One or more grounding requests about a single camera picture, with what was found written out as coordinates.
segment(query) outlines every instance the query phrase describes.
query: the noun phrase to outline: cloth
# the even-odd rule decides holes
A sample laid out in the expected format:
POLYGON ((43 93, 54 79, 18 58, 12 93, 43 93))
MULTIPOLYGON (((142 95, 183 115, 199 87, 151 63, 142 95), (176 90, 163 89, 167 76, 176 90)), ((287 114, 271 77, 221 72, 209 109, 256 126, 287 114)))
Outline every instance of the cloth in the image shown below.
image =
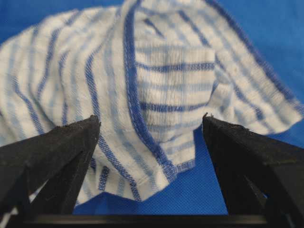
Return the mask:
MULTIPOLYGON (((304 102, 304 1, 218 0, 296 97, 304 102)), ((270 137, 304 147, 304 121, 270 137)), ((201 131, 194 131, 196 166, 144 202, 103 193, 75 208, 76 214, 226 214, 201 131)))
POLYGON ((207 111, 264 134, 303 117, 212 1, 128 1, 61 14, 9 40, 0 59, 4 143, 99 116, 80 203, 102 191, 144 200, 192 168, 192 131, 207 111))

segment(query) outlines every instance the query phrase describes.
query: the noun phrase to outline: wrinkled fabric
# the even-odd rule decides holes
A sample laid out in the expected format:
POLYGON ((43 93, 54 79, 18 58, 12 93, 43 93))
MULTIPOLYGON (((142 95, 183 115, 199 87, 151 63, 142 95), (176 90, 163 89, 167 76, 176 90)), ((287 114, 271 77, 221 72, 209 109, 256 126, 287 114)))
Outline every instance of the wrinkled fabric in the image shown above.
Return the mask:
POLYGON ((0 48, 1 145, 95 114, 101 134, 78 197, 142 201, 193 168, 208 112, 262 133, 303 106, 213 1, 127 1, 45 19, 0 48))

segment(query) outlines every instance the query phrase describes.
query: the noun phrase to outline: blue fabric surface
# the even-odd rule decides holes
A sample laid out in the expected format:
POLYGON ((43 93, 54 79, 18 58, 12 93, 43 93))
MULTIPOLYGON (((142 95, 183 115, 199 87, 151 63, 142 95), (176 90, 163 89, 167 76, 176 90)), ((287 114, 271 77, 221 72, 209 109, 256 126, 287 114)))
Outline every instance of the blue fabric surface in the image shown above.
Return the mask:
MULTIPOLYGON (((0 0, 0 43, 45 16, 71 9, 120 4, 122 0, 0 0)), ((262 56, 304 103, 304 2, 301 0, 219 0, 262 56)), ((304 121, 271 137, 304 147, 304 121)), ((195 131, 196 167, 162 192, 137 203, 104 193, 75 209, 75 214, 225 214, 226 207, 201 130, 195 131)))

